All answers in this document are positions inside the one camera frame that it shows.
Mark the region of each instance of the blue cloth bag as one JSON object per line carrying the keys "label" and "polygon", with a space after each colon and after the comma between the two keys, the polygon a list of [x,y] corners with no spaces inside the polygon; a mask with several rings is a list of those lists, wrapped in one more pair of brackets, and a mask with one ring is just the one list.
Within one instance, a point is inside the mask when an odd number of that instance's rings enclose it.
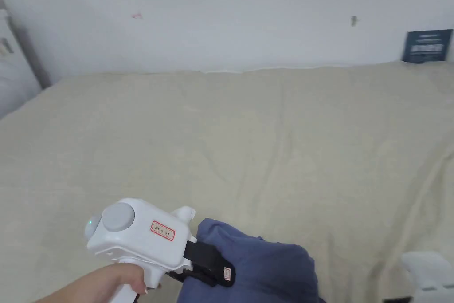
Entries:
{"label": "blue cloth bag", "polygon": [[212,219],[199,226],[197,240],[216,246],[231,262],[232,287],[210,287],[187,278],[178,303],[320,303],[315,263],[299,245],[269,243]]}

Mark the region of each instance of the gray round button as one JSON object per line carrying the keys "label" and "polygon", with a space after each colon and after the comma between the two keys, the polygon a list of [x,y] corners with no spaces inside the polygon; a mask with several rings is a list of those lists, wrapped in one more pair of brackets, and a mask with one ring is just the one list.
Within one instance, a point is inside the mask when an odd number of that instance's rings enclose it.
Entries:
{"label": "gray round button", "polygon": [[102,224],[109,232],[127,229],[134,221],[134,209],[127,203],[116,203],[102,212]]}

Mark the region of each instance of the beige bedsheet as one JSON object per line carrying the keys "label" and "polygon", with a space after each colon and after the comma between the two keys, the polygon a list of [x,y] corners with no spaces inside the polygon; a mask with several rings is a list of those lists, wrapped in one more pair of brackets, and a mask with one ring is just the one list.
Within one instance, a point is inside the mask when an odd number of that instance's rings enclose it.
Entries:
{"label": "beige bedsheet", "polygon": [[447,63],[63,81],[0,121],[1,301],[102,265],[83,228],[122,197],[302,245],[330,303],[411,294],[402,252],[454,263],[453,147]]}

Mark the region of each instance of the pink mark on wall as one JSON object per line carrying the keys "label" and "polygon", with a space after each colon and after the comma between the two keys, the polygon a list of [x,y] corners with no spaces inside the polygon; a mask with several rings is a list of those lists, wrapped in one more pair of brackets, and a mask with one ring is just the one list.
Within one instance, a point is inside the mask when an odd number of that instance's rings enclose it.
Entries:
{"label": "pink mark on wall", "polygon": [[142,17],[140,12],[137,12],[136,14],[131,15],[131,17],[133,17],[134,19],[143,19],[144,18],[144,17]]}

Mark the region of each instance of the hand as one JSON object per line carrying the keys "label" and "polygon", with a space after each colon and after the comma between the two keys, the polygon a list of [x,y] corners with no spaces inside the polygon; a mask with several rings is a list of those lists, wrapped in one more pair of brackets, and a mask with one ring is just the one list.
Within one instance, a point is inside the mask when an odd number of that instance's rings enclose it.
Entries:
{"label": "hand", "polygon": [[140,295],[147,293],[144,269],[134,264],[113,264],[93,271],[36,303],[108,303],[121,284]]}

